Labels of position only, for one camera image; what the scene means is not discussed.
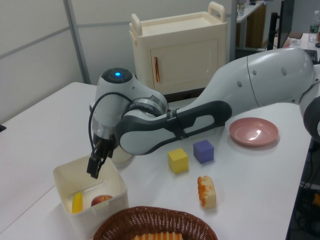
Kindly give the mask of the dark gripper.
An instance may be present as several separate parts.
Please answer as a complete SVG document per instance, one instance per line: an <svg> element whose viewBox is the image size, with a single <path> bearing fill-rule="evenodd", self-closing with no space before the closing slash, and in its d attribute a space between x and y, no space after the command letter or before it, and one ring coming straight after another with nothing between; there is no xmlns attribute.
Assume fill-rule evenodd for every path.
<svg viewBox="0 0 320 240"><path fill-rule="evenodd" d="M112 134L108 139L93 134L94 151L90 154L86 172L92 178L97 179L99 172L107 158L112 158L114 150L117 148L115 135Z"/></svg>

